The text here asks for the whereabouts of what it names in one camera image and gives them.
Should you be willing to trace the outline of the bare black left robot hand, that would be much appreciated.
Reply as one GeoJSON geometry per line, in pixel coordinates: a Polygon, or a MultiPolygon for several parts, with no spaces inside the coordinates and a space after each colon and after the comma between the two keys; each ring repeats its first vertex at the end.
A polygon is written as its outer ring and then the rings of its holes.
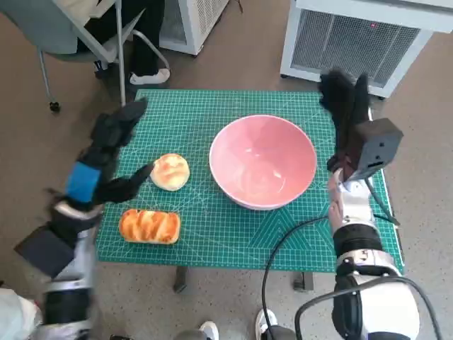
{"type": "Polygon", "coordinates": [[[83,210],[109,202],[122,203],[138,194],[153,169],[152,164],[145,164],[130,177],[114,175],[120,150],[131,141],[147,105],[148,101],[141,98],[111,114],[98,116],[91,131],[91,144],[78,155],[64,192],[47,190],[54,204],[65,200],[83,210]]]}

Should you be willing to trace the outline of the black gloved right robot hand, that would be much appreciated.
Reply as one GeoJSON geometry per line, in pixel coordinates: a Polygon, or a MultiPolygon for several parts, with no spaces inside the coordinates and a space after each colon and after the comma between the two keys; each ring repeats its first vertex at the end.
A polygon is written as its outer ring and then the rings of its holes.
{"type": "Polygon", "coordinates": [[[333,69],[321,75],[319,103],[331,114],[335,132],[335,152],[327,162],[333,173],[343,166],[352,129],[369,120],[368,76],[361,74],[356,81],[343,71],[333,69]]]}

